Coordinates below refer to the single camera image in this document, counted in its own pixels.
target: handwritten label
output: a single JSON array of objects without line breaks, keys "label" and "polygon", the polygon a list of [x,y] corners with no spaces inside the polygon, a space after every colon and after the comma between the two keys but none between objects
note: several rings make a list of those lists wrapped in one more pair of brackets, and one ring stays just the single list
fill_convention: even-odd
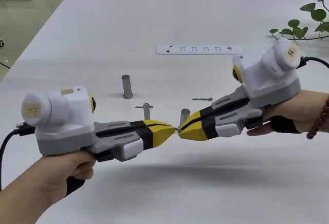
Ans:
[{"label": "handwritten label", "polygon": [[285,56],[288,59],[288,61],[292,63],[294,62],[297,53],[298,53],[298,48],[294,43],[292,43],[291,46],[286,51]]},{"label": "handwritten label", "polygon": [[68,94],[73,94],[74,93],[74,90],[73,89],[65,89],[65,90],[62,90],[61,91],[61,95],[64,96],[64,95],[68,95]]},{"label": "handwritten label", "polygon": [[24,103],[23,117],[24,118],[40,118],[41,110],[40,103]]}]

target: black cable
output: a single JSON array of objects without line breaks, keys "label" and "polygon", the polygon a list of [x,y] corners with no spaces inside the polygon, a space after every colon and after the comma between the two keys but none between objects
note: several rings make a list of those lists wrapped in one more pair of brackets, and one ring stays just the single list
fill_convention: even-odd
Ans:
[{"label": "black cable", "polygon": [[0,148],[0,191],[2,191],[2,160],[4,158],[4,152],[5,152],[5,148],[9,142],[9,140],[11,139],[12,136],[17,134],[17,130],[13,130],[10,134],[8,134],[6,136],[6,138],[4,139],[1,148]]},{"label": "black cable", "polygon": [[34,132],[35,132],[35,127],[32,127],[24,122],[20,128],[15,129],[11,133],[9,133],[4,139],[4,141],[2,142],[2,145],[0,147],[0,191],[2,191],[2,160],[4,158],[5,148],[10,138],[14,135],[25,136],[25,135],[34,134]]},{"label": "black cable", "polygon": [[8,69],[10,69],[9,66],[6,66],[4,63],[0,62],[0,65],[3,65],[4,67],[7,67]]},{"label": "black cable", "polygon": [[327,61],[324,61],[322,59],[316,58],[316,57],[302,57],[298,68],[301,68],[303,66],[306,66],[307,62],[309,61],[316,61],[321,63],[322,65],[326,66],[327,68],[329,68],[329,63]]}]

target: floor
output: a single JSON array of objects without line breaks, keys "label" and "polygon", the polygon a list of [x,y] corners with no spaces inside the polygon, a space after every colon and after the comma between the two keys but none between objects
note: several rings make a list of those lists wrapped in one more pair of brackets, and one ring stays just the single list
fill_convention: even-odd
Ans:
[{"label": "floor", "polygon": [[[0,0],[0,62],[11,67],[62,0]],[[8,69],[0,65],[0,80]]]}]

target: metal peg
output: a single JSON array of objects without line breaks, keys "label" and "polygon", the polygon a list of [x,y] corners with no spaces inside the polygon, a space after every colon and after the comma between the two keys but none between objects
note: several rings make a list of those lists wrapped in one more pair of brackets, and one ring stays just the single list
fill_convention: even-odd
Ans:
[{"label": "metal peg", "polygon": [[151,119],[151,111],[150,111],[149,103],[144,103],[143,110],[144,110],[144,119],[145,120],[150,120]]},{"label": "metal peg", "polygon": [[193,98],[193,101],[212,101],[212,98]]},{"label": "metal peg", "polygon": [[132,86],[130,84],[129,75],[122,76],[122,85],[123,85],[123,98],[131,99],[134,96],[134,94],[132,92]]},{"label": "metal peg", "polygon": [[184,108],[180,112],[180,122],[179,127],[185,123],[185,121],[189,118],[191,111],[187,108]]},{"label": "metal peg", "polygon": [[144,119],[150,120],[151,119],[151,111],[150,108],[153,108],[149,103],[144,103],[143,106],[135,106],[135,108],[143,108],[144,110]]}]

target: green plant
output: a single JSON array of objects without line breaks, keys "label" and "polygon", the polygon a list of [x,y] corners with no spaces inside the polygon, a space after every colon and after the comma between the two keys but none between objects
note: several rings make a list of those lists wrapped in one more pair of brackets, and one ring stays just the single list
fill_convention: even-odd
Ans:
[{"label": "green plant", "polygon": [[299,20],[290,20],[288,22],[289,28],[284,28],[281,31],[279,29],[270,29],[269,33],[275,38],[276,33],[279,32],[281,36],[284,35],[290,35],[293,37],[292,40],[301,40],[301,41],[308,41],[308,40],[315,40],[315,39],[323,39],[323,38],[329,38],[328,34],[323,35],[324,33],[329,33],[329,22],[324,21],[327,17],[327,12],[329,12],[328,8],[325,6],[324,3],[325,0],[318,0],[318,2],[321,2],[322,7],[325,9],[316,9],[315,3],[309,3],[305,6],[302,6],[300,8],[301,11],[309,12],[311,18],[319,23],[319,26],[315,29],[314,32],[318,32],[319,36],[316,38],[306,38],[306,34],[308,32],[308,27],[301,28],[299,27],[300,21]]}]

